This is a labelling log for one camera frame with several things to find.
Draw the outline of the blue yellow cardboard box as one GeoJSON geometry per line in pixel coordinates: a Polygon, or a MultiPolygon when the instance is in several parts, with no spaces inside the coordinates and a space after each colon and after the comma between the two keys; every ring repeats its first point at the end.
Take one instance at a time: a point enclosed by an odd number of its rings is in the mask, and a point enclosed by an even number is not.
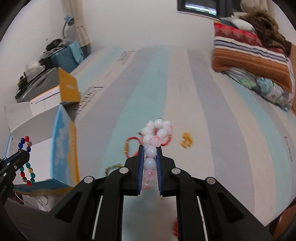
{"type": "Polygon", "coordinates": [[[17,171],[15,191],[24,195],[54,195],[71,190],[80,182],[77,160],[77,131],[65,106],[78,103],[76,78],[62,68],[52,70],[53,80],[37,80],[45,92],[28,102],[5,106],[11,132],[6,156],[17,152],[21,138],[29,137],[30,167],[17,171]]]}

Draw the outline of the striped bed sheet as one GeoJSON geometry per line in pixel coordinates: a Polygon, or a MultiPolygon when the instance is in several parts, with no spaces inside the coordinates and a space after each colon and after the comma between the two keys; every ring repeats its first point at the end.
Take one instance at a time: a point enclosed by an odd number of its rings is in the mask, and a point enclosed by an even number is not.
{"type": "Polygon", "coordinates": [[[81,177],[100,178],[138,149],[149,121],[173,127],[163,154],[191,176],[216,178],[263,225],[295,199],[295,115],[214,72],[210,54],[172,47],[105,48],[73,72],[81,177]]]}

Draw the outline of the grey suitcase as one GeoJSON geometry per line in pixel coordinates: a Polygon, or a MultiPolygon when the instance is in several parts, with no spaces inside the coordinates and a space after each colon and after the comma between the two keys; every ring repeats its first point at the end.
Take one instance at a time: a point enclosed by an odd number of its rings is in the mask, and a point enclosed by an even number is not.
{"type": "Polygon", "coordinates": [[[31,101],[45,91],[56,87],[59,83],[58,68],[44,70],[27,82],[15,96],[17,102],[31,101]]]}

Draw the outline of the white plastic bag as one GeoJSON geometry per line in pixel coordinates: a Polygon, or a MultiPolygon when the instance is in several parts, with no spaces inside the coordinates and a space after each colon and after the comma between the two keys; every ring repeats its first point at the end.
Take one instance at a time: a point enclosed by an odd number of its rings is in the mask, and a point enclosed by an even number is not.
{"type": "Polygon", "coordinates": [[[37,75],[44,70],[44,66],[39,61],[33,60],[25,65],[26,75],[37,75]]]}

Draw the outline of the teal suitcase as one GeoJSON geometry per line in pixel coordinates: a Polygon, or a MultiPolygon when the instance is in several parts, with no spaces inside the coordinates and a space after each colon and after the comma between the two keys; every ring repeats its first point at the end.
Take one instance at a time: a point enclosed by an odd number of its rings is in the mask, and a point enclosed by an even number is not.
{"type": "Polygon", "coordinates": [[[50,60],[54,67],[71,73],[84,60],[84,54],[80,47],[69,45],[53,53],[50,60]]]}

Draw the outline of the dark clothes pile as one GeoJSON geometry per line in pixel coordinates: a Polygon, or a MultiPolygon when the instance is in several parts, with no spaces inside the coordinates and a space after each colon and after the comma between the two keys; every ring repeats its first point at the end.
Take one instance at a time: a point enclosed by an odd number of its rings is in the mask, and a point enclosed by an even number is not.
{"type": "Polygon", "coordinates": [[[39,62],[42,63],[50,54],[55,51],[67,47],[69,45],[69,41],[67,39],[55,39],[51,43],[46,46],[45,51],[41,55],[39,62]]]}

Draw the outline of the floral quilt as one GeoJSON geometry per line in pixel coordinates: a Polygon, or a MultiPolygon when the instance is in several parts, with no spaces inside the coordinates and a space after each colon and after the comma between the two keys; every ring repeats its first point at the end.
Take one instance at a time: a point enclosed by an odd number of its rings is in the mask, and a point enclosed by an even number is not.
{"type": "Polygon", "coordinates": [[[282,108],[284,111],[292,109],[292,103],[295,98],[295,77],[293,75],[292,63],[287,62],[292,82],[292,92],[284,90],[279,84],[269,78],[256,76],[242,68],[231,67],[222,73],[235,80],[242,86],[253,90],[265,100],[282,108]]]}

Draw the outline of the striped orange pillow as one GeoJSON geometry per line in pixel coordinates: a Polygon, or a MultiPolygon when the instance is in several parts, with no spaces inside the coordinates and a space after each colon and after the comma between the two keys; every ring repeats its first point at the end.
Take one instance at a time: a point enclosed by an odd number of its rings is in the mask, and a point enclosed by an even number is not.
{"type": "Polygon", "coordinates": [[[264,48],[256,34],[214,22],[212,68],[221,72],[231,67],[270,78],[292,92],[288,58],[282,49],[264,48]]]}

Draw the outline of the blue desk lamp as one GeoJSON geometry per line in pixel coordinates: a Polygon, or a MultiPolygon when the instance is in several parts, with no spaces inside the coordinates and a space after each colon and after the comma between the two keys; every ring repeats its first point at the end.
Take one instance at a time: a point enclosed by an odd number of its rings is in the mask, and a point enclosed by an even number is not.
{"type": "Polygon", "coordinates": [[[74,18],[72,16],[65,16],[64,17],[64,25],[63,25],[63,29],[62,29],[62,36],[63,36],[63,39],[65,39],[65,29],[66,29],[66,26],[72,26],[74,25],[74,18]]]}

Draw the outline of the beige curtain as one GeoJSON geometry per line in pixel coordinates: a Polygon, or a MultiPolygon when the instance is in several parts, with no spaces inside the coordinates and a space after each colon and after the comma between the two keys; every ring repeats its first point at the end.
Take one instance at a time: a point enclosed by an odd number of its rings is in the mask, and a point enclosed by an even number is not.
{"type": "Polygon", "coordinates": [[[65,0],[62,2],[66,7],[66,13],[74,18],[75,31],[81,47],[89,45],[90,40],[85,25],[82,0],[65,0]]]}

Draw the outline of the dark window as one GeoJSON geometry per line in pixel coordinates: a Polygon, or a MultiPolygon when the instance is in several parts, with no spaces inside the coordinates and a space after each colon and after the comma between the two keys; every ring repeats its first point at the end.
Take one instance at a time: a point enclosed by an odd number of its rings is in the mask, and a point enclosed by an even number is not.
{"type": "Polygon", "coordinates": [[[224,18],[242,12],[240,2],[233,0],[177,0],[177,10],[211,18],[224,18]]]}

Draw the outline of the brown fur blanket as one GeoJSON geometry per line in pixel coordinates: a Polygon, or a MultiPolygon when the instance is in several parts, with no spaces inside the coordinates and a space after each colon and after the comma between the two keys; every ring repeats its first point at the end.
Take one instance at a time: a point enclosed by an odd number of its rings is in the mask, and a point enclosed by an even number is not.
{"type": "Polygon", "coordinates": [[[291,54],[292,43],[279,32],[279,26],[275,19],[267,10],[253,9],[246,15],[239,17],[240,19],[250,23],[260,39],[262,45],[266,48],[280,48],[285,56],[291,54]]]}

